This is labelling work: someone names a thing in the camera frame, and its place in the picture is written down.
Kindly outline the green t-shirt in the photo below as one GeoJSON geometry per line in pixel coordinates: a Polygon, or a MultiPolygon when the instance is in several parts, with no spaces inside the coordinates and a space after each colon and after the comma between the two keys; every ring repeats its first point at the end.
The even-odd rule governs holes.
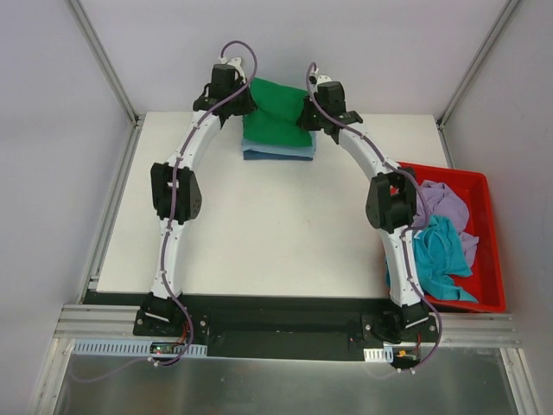
{"type": "Polygon", "coordinates": [[[243,117],[243,137],[262,144],[308,146],[309,132],[296,125],[308,93],[255,78],[250,84],[257,110],[243,117]]]}

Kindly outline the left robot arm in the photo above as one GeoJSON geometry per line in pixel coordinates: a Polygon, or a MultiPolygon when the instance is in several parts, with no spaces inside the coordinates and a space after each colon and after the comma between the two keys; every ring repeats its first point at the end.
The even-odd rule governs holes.
{"type": "Polygon", "coordinates": [[[249,82],[240,58],[221,58],[213,65],[210,82],[193,104],[191,124],[184,138],[164,163],[154,163],[150,168],[160,248],[153,282],[136,314],[134,335],[175,337],[194,327],[184,305],[178,302],[181,285],[175,280],[181,262],[181,242],[202,205],[195,170],[225,121],[256,109],[249,82]]]}

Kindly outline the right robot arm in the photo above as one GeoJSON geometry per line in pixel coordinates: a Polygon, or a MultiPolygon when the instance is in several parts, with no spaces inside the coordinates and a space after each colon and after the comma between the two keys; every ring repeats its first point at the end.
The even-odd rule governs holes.
{"type": "Polygon", "coordinates": [[[416,271],[413,228],[417,212],[414,173],[401,167],[369,137],[362,117],[346,109],[341,83],[326,75],[307,76],[308,96],[297,125],[305,131],[323,131],[344,149],[369,180],[365,214],[378,231],[385,249],[391,313],[384,327],[399,341],[416,335],[429,318],[416,271]]]}

